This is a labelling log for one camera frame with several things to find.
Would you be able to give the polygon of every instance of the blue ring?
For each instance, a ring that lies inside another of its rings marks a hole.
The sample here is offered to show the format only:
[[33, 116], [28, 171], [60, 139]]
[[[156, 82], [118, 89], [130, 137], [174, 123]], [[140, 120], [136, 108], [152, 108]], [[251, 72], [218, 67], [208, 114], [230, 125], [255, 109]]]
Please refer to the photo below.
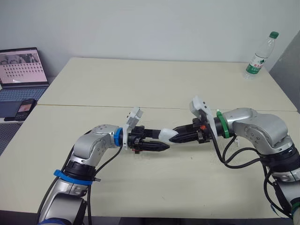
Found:
[[92, 185], [92, 183], [93, 183], [92, 181], [89, 181], [89, 180], [77, 180], [77, 179], [70, 178], [70, 177], [64, 175], [60, 170], [56, 170], [54, 172], [54, 175], [62, 178], [64, 181], [67, 181], [67, 182], [70, 182], [73, 184]]
[[119, 143], [119, 137], [120, 137], [120, 132], [121, 132], [122, 128], [118, 128], [117, 132], [113, 135], [113, 139], [114, 139], [114, 143], [119, 147], [120, 143]]

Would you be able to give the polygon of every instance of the laptop keyboard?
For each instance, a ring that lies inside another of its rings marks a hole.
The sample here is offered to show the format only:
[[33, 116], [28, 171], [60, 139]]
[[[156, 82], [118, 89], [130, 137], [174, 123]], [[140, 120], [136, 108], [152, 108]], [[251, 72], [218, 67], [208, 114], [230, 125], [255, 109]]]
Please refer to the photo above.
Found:
[[0, 101], [23, 101], [33, 98], [38, 101], [45, 89], [25, 89], [25, 90], [2, 90], [0, 91]]

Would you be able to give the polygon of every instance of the smartphone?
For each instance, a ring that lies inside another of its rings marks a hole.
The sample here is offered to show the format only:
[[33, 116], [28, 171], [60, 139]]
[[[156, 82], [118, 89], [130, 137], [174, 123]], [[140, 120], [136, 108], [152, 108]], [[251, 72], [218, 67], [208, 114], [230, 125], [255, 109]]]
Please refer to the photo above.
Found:
[[29, 113], [32, 111], [34, 106], [36, 105], [36, 100], [35, 99], [26, 99], [23, 100], [20, 108], [15, 116], [16, 121], [24, 121]]

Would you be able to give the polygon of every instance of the white table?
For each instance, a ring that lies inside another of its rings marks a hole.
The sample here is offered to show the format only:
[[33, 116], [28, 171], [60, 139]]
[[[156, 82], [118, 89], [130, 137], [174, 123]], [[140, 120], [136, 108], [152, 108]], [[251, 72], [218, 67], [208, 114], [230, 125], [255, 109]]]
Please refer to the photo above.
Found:
[[[174, 128], [193, 118], [189, 110], [145, 108], [139, 125]], [[0, 210], [36, 212], [79, 136], [99, 124], [122, 125], [129, 108], [37, 105], [0, 157]], [[299, 149], [299, 114], [281, 117]], [[228, 140], [219, 139], [224, 149]], [[251, 146], [244, 139], [240, 147]], [[109, 149], [100, 164], [117, 149]], [[256, 158], [245, 152], [233, 164]], [[173, 145], [163, 152], [122, 151], [92, 187], [92, 215], [170, 218], [276, 218], [263, 193], [259, 163], [231, 170], [211, 143]], [[271, 197], [276, 197], [270, 190]]]
[[72, 58], [38, 104], [188, 109], [199, 95], [211, 109], [297, 111], [265, 68], [256, 79], [244, 79], [246, 66]]

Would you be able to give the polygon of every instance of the black cable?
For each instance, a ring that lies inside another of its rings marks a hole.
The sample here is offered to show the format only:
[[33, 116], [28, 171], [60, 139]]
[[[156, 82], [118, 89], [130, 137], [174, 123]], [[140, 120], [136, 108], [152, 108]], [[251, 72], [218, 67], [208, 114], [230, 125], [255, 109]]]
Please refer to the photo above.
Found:
[[255, 151], [255, 152], [257, 153], [257, 150], [254, 149], [254, 148], [242, 148], [242, 149], [237, 150], [235, 153], [233, 153], [227, 160], [225, 160], [225, 158], [223, 158], [223, 160], [224, 160], [224, 162], [225, 162], [226, 164], [228, 164], [228, 163], [230, 163], [230, 162], [233, 160], [233, 158], [236, 157], [238, 154], [240, 154], [240, 153], [243, 152], [243, 151], [247, 151], [247, 150]]
[[[97, 174], [100, 170], [102, 170], [103, 167], [105, 167], [105, 166], [106, 166], [107, 164], [109, 164], [114, 158], [117, 157], [117, 155], [121, 152], [122, 147], [123, 147], [123, 146], [121, 146], [121, 147], [119, 148], [119, 150], [117, 151], [116, 154], [114, 154], [109, 160], [107, 160], [105, 163], [103, 163], [103, 164], [96, 170], [94, 176], [96, 176], [96, 174]], [[88, 203], [88, 220], [89, 220], [89, 225], [92, 225], [92, 214], [91, 214], [91, 210], [90, 210], [90, 194], [91, 194], [91, 185], [88, 186], [88, 198], [87, 198], [87, 203]]]
[[[266, 177], [268, 174], [267, 168], [264, 165], [262, 165], [262, 168], [263, 168], [264, 177]], [[272, 182], [269, 179], [267, 180], [267, 183], [273, 186]]]
[[263, 160], [264, 160], [264, 159], [262, 159], [262, 158], [256, 158], [256, 159], [253, 159], [253, 160], [251, 160], [250, 162], [247, 162], [247, 163], [242, 164], [242, 165], [228, 165], [228, 164], [223, 160], [223, 158], [222, 158], [222, 156], [221, 156], [221, 152], [220, 152], [220, 149], [219, 149], [217, 140], [216, 140], [215, 135], [214, 135], [214, 133], [213, 133], [211, 127], [210, 127], [210, 124], [206, 123], [206, 126], [208, 127], [208, 129], [209, 129], [209, 131], [210, 131], [210, 136], [211, 136], [211, 138], [212, 138], [212, 142], [213, 142], [213, 144], [214, 144], [214, 147], [215, 147], [217, 156], [218, 156], [219, 160], [220, 160], [226, 167], [228, 167], [228, 168], [230, 168], [230, 169], [241, 169], [241, 168], [244, 168], [244, 167], [246, 167], [246, 166], [249, 166], [249, 165], [251, 165], [251, 164], [253, 164], [253, 163], [256, 163], [256, 162], [259, 162], [259, 161], [263, 161]]
[[228, 148], [230, 147], [230, 145], [235, 141], [236, 139], [236, 135], [233, 135], [233, 138], [230, 140], [230, 142], [226, 145], [223, 154], [222, 154], [222, 159], [225, 161], [225, 156], [226, 156], [226, 152], [228, 150]]
[[90, 193], [91, 193], [91, 185], [88, 186], [88, 197], [87, 197], [87, 202], [88, 202], [88, 221], [89, 225], [92, 225], [92, 213], [90, 210]]
[[266, 195], [266, 198], [268, 199], [268, 201], [271, 203], [271, 205], [276, 208], [279, 212], [285, 214], [287, 217], [289, 217], [290, 219], [292, 219], [292, 216], [289, 215], [288, 213], [285, 213], [281, 208], [279, 208], [270, 198], [269, 194], [268, 194], [268, 189], [267, 189], [267, 181], [269, 180], [270, 176], [272, 174], [272, 170], [269, 170], [269, 172], [267, 173], [267, 176], [264, 178], [263, 181], [263, 191], [264, 194]]
[[58, 177], [55, 177], [54, 180], [52, 181], [51, 185], [49, 186], [48, 190], [46, 191], [46, 193], [45, 193], [45, 195], [44, 195], [44, 197], [43, 197], [43, 200], [42, 200], [41, 204], [39, 205], [39, 208], [38, 208], [38, 210], [37, 210], [36, 224], [39, 223], [39, 217], [40, 217], [40, 215], [41, 215], [41, 211], [42, 211], [42, 208], [43, 208], [43, 206], [44, 206], [44, 203], [45, 203], [45, 201], [46, 201], [46, 199], [47, 199], [47, 197], [48, 197], [50, 191], [52, 190], [52, 188], [53, 188], [53, 186], [54, 186], [54, 184], [56, 183], [57, 180], [58, 180]]
[[210, 135], [211, 135], [211, 138], [212, 138], [212, 142], [215, 146], [215, 150], [216, 150], [216, 153], [217, 153], [217, 157], [219, 158], [219, 160], [224, 163], [224, 160], [222, 159], [222, 156], [221, 156], [221, 152], [220, 152], [220, 149], [219, 149], [219, 146], [218, 146], [218, 143], [217, 143], [217, 140], [216, 140], [216, 137], [210, 127], [210, 124], [206, 123], [206, 126], [208, 127], [209, 131], [210, 131]]
[[117, 153], [116, 153], [113, 157], [111, 157], [109, 160], [107, 160], [105, 163], [103, 163], [102, 166], [100, 166], [100, 167], [96, 170], [95, 176], [96, 176], [96, 174], [97, 174], [100, 170], [103, 169], [104, 166], [106, 166], [109, 162], [111, 162], [114, 158], [117, 157], [117, 155], [121, 152], [122, 147], [123, 147], [123, 146], [121, 146], [121, 147], [119, 148], [119, 150], [117, 151]]
[[256, 159], [253, 159], [250, 162], [244, 163], [242, 165], [228, 165], [228, 164], [224, 164], [224, 165], [226, 167], [230, 168], [230, 169], [241, 169], [241, 168], [247, 167], [247, 166], [249, 166], [253, 163], [260, 162], [260, 161], [263, 161], [263, 159], [262, 158], [256, 158]]

